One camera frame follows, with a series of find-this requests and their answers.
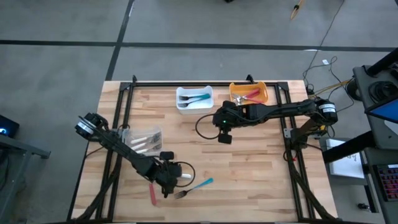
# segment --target butcher block tabletop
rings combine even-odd
[[[301,80],[287,81],[292,102],[307,99]],[[105,82],[97,113],[109,124],[113,122],[120,82]],[[267,87],[267,105],[275,105],[275,89]],[[291,222],[297,221],[285,150],[279,119],[270,119],[254,127],[235,128],[231,145],[206,140],[195,132],[195,122],[203,114],[181,115],[176,108],[176,87],[135,87],[132,97],[129,125],[132,129],[160,126],[163,150],[173,151],[175,161],[192,164],[196,170],[193,184],[176,188],[175,192],[190,189],[212,177],[214,182],[175,200],[173,195],[163,198],[160,186],[154,184],[157,204],[151,203],[149,182],[123,159],[114,222]],[[224,100],[229,100],[228,87],[213,87],[214,113]],[[119,124],[123,121],[127,92],[123,98]],[[307,117],[295,117],[301,126]],[[205,136],[216,136],[218,129],[211,117],[198,126]],[[309,143],[318,145],[317,141]],[[101,147],[89,143],[87,154]],[[98,193],[106,159],[106,149],[85,159],[78,185],[72,218],[81,215]],[[322,153],[308,147],[303,150],[310,188],[320,203],[337,216]],[[184,173],[191,173],[182,166]],[[305,197],[300,190],[304,216],[308,217]],[[104,213],[108,211],[109,196],[105,198]]]

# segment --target black metal frame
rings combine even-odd
[[[246,82],[235,82],[235,84],[237,85],[245,85],[248,83],[254,83],[252,77],[250,75],[248,75]],[[115,114],[114,114],[114,121],[113,121],[113,128],[118,128],[118,121],[119,121],[119,115],[120,115],[120,110],[121,110],[121,103],[123,100],[123,94],[126,90],[128,90],[128,96],[127,96],[127,102],[126,102],[126,109],[125,109],[125,114],[124,114],[124,118],[123,118],[123,124],[122,127],[123,128],[127,128],[128,126],[128,120],[129,120],[129,112],[130,112],[130,107],[131,107],[131,102],[132,102],[132,94],[134,91],[135,87],[157,87],[157,86],[205,86],[205,85],[211,85],[211,86],[224,86],[227,87],[229,86],[229,84],[231,84],[231,82],[137,82],[137,79],[135,78],[135,76],[133,76],[133,81],[132,82],[122,82],[120,84],[119,87],[119,95],[118,95],[118,101],[116,103],[116,109],[115,109]],[[277,104],[282,104],[282,96],[281,96],[281,91],[284,93],[285,95],[285,100],[286,103],[291,103],[291,99],[290,99],[290,91],[289,91],[289,86],[287,82],[266,82],[266,86],[267,87],[274,87],[275,88],[275,95],[276,95],[276,100],[277,100]],[[295,118],[292,116],[289,118],[290,119],[290,123],[292,128],[296,128],[296,122],[295,122]],[[284,138],[284,143],[285,143],[285,150],[287,152],[287,159],[292,161],[293,155],[292,155],[292,151],[290,150],[290,148],[288,147],[288,139],[285,137],[285,135],[283,134],[283,130],[285,128],[287,128],[287,123],[285,118],[281,118],[280,119],[280,127],[281,127],[281,131],[282,131],[282,136]],[[112,151],[108,151],[107,155],[106,155],[106,162],[105,162],[105,166],[104,166],[104,172],[103,172],[103,183],[101,184],[101,188],[104,187],[108,176],[109,176],[109,172],[110,172],[110,168],[111,168],[111,163],[110,161],[112,160],[113,157],[113,152]],[[303,181],[305,182],[305,184],[307,186],[309,186],[308,183],[308,178],[307,178],[307,173],[305,170],[305,164],[304,164],[304,159],[303,159],[303,155],[302,152],[297,152],[297,162],[298,162],[298,166],[300,167],[300,175],[303,178]],[[103,217],[103,200],[101,201],[101,203],[98,205],[98,209],[96,210],[96,215],[95,215],[95,219],[94,220],[72,220],[72,211],[73,211],[73,207],[75,205],[75,199],[76,199],[76,194],[77,194],[77,190],[79,187],[79,183],[80,183],[80,177],[81,177],[81,172],[83,170],[83,166],[84,166],[84,161],[83,161],[83,165],[81,167],[81,171],[80,171],[80,175],[79,175],[79,180],[76,184],[76,188],[75,188],[75,194],[74,197],[72,199],[72,203],[70,205],[70,210],[69,210],[69,214],[67,217],[67,223],[95,223],[95,220],[97,220],[97,223],[103,223],[104,221],[106,222],[111,222],[113,220],[113,215],[114,215],[114,207],[115,207],[115,203],[116,203],[116,196],[117,196],[117,190],[118,190],[118,182],[119,182],[119,177],[117,176],[113,182],[113,187],[111,190],[111,195],[110,195],[110,203],[109,203],[109,208],[108,208],[108,214],[107,217]],[[295,169],[293,162],[288,162],[288,166],[289,166],[289,170],[291,169]],[[117,174],[120,173],[120,169],[121,169],[121,156],[118,156],[118,158],[116,159],[116,164],[114,166],[113,172],[116,171]],[[309,218],[305,218],[303,216],[303,210],[302,210],[302,203],[300,201],[300,193],[299,193],[299,188],[297,187],[297,182],[294,178],[292,178],[292,176],[290,175],[290,181],[292,184],[292,193],[293,193],[293,199],[295,202],[295,209],[296,209],[296,213],[297,213],[297,218],[298,218],[298,222],[306,222],[306,223],[353,223],[353,222],[343,222],[343,221],[336,221],[336,220],[319,220],[316,219],[315,217],[315,211],[313,209],[313,205],[310,203],[309,199],[307,197],[306,198],[306,204],[307,204],[307,208],[308,208],[308,216]]]

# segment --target concrete floor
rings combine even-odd
[[[0,40],[111,41],[118,38],[128,0],[3,0]],[[125,42],[314,45],[323,36],[341,0],[308,0],[289,21],[289,0],[136,0]],[[393,0],[346,0],[323,45],[396,47],[398,7]],[[74,132],[78,115],[96,111],[113,47],[0,45],[0,113],[21,124],[18,139],[51,150],[34,158],[28,188],[18,198],[16,216],[28,223],[67,217],[86,141]],[[319,52],[314,65],[337,56],[342,80],[352,68],[372,64],[386,52]],[[314,52],[298,50],[217,50],[122,48],[113,80],[302,79]],[[336,83],[328,67],[308,74],[316,89]],[[331,99],[350,104],[343,90]],[[361,103],[339,113],[336,136],[352,138],[369,130]],[[365,202],[359,186],[331,183],[339,217],[384,223],[380,214],[356,209]]]

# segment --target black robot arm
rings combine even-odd
[[[231,144],[232,136],[228,132],[232,128],[254,126],[272,118],[300,115],[309,116],[311,119],[301,128],[291,130],[292,143],[307,142],[308,136],[318,130],[319,127],[329,126],[337,122],[335,104],[317,98],[273,106],[263,104],[236,106],[233,102],[224,101],[223,106],[213,116],[213,124],[220,129],[218,141]]]
[[[158,183],[165,198],[174,192],[177,177],[181,176],[182,169],[178,163],[169,161],[174,158],[173,152],[162,152],[160,157],[138,154],[122,142],[119,133],[109,130],[108,122],[102,116],[88,113],[80,119],[75,126],[80,136],[87,140],[95,138],[107,150],[123,156],[139,175],[150,182]]]

